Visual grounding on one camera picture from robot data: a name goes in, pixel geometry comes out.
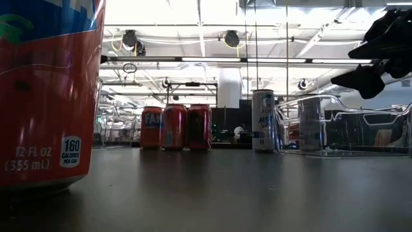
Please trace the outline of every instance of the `fluorescent light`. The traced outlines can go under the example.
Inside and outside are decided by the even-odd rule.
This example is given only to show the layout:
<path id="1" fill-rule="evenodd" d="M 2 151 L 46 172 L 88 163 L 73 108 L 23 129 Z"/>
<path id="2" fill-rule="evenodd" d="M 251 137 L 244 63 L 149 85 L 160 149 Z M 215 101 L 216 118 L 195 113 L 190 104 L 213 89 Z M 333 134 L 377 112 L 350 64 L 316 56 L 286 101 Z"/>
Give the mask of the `fluorescent light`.
<path id="1" fill-rule="evenodd" d="M 386 3 L 387 6 L 412 6 L 412 3 Z"/>
<path id="2" fill-rule="evenodd" d="M 370 64 L 372 60 L 365 59 L 314 59 L 313 63 L 323 64 Z"/>
<path id="3" fill-rule="evenodd" d="M 286 63 L 287 59 L 278 59 L 278 58 L 249 58 L 248 62 L 261 62 L 261 63 Z M 306 59 L 289 59 L 290 63 L 305 63 Z"/>
<path id="4" fill-rule="evenodd" d="M 189 62 L 240 62 L 240 58 L 183 57 L 182 61 L 189 61 Z"/>

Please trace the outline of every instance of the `person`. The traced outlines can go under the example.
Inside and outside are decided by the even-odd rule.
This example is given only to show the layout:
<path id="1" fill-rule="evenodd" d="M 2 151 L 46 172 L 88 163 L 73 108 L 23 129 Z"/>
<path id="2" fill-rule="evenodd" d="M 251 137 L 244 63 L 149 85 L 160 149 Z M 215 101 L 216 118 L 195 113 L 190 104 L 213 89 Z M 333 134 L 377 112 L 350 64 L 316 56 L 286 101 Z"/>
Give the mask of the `person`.
<path id="1" fill-rule="evenodd" d="M 240 132 L 245 131 L 245 124 L 241 123 L 239 124 L 239 126 L 237 128 L 234 128 L 234 137 L 235 139 L 239 139 L 240 138 Z"/>

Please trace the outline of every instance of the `spotlight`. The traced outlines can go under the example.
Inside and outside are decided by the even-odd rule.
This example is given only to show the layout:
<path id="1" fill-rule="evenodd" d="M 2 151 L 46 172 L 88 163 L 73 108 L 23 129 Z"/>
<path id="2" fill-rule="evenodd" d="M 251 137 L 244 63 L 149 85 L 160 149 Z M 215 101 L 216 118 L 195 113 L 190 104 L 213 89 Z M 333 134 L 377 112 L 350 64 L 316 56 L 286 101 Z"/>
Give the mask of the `spotlight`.
<path id="1" fill-rule="evenodd" d="M 300 90 L 305 90 L 308 87 L 308 81 L 306 79 L 303 79 L 302 81 L 299 81 L 299 83 L 297 84 L 297 88 L 299 88 Z"/>
<path id="2" fill-rule="evenodd" d="M 167 79 L 167 77 L 164 78 L 164 79 L 162 80 L 162 87 L 165 88 L 165 89 L 167 89 L 167 85 L 168 85 L 169 83 L 170 83 L 170 81 Z"/>
<path id="3" fill-rule="evenodd" d="M 238 32 L 235 30 L 228 30 L 226 32 L 226 36 L 225 36 L 225 43 L 227 44 L 227 46 L 232 47 L 232 48 L 237 48 L 239 45 L 239 36 L 238 36 Z"/>
<path id="4" fill-rule="evenodd" d="M 135 30 L 126 30 L 126 33 L 123 35 L 123 47 L 127 51 L 134 52 L 136 49 L 137 56 L 145 56 L 146 48 L 144 43 L 137 39 Z"/>

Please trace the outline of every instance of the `table surface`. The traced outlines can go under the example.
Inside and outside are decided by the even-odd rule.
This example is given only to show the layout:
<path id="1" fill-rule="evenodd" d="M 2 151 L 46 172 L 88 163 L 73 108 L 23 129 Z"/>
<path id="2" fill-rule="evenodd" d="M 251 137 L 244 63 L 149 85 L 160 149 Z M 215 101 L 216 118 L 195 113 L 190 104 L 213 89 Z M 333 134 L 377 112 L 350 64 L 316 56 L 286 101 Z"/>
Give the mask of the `table surface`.
<path id="1" fill-rule="evenodd" d="M 412 231 L 412 159 L 94 150 L 69 191 L 0 210 L 0 231 Z"/>

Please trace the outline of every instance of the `calorie label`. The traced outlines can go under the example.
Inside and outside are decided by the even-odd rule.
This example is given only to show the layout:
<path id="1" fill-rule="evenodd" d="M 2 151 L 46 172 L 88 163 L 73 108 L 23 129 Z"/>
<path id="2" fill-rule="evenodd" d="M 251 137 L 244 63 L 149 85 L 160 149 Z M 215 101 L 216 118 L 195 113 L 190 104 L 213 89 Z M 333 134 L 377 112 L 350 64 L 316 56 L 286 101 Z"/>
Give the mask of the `calorie label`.
<path id="1" fill-rule="evenodd" d="M 63 168 L 74 168 L 80 164 L 80 151 L 82 139 L 77 136 L 64 137 L 62 139 L 62 153 L 60 166 Z"/>

